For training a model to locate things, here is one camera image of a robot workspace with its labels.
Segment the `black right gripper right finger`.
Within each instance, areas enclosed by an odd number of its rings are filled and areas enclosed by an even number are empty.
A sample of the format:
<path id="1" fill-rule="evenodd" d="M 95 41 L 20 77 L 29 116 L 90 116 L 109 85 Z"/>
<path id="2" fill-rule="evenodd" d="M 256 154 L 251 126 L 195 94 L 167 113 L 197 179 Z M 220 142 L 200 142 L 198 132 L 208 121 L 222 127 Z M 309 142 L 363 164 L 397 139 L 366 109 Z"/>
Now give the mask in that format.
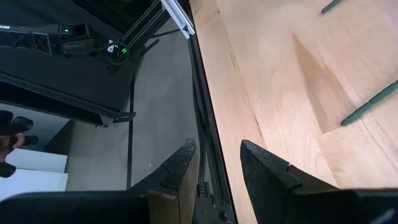
<path id="1" fill-rule="evenodd" d="M 397 189 L 338 189 L 249 140 L 240 158 L 258 223 L 397 224 Z"/>

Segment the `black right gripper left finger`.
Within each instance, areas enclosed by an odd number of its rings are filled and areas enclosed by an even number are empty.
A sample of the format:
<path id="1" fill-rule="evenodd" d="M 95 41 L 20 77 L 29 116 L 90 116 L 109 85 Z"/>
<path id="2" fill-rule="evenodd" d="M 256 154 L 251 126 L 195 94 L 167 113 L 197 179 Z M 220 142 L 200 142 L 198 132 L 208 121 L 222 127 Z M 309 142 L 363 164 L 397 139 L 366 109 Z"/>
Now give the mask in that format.
<path id="1" fill-rule="evenodd" d="M 1 223 L 190 223 L 195 203 L 197 152 L 185 143 L 128 190 L 34 192 L 1 201 Z"/>

